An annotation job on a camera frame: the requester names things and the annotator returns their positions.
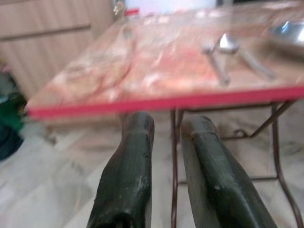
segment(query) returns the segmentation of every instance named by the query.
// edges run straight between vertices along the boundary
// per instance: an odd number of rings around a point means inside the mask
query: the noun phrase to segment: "marble tabletop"
[[[280,52],[268,28],[304,19],[304,2],[267,2],[178,12],[112,25],[27,105],[35,118],[194,106],[283,101],[304,97],[304,60]],[[275,71],[255,73],[238,53],[215,52],[231,82],[223,86],[201,47],[235,35]]]

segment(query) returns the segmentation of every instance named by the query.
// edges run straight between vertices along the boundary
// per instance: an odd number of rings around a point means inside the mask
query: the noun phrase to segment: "metal bowl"
[[[304,21],[287,21],[268,32],[270,41],[279,49],[304,57]]]

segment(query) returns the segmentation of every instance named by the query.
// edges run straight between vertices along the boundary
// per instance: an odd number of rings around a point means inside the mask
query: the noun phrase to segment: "red table edge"
[[[225,92],[221,94],[189,95],[150,100],[132,100],[103,104],[85,104],[66,107],[28,108],[35,119],[81,117],[114,112],[157,111],[191,107],[213,107],[241,103],[295,100],[304,97],[304,86],[261,89],[259,91]]]

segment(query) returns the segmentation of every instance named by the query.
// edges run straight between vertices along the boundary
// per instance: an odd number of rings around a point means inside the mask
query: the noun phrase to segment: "fork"
[[[209,57],[210,62],[212,63],[212,65],[214,66],[215,70],[218,73],[220,83],[224,86],[227,86],[230,83],[230,77],[226,73],[224,67],[215,58],[213,54],[214,48],[215,48],[215,44],[213,40],[208,38],[205,40],[205,42],[202,45],[202,52]]]

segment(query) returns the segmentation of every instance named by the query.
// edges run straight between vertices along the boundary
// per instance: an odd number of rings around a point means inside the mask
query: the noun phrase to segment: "dark blue cloth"
[[[22,145],[23,139],[11,127],[0,122],[0,160],[6,159]]]

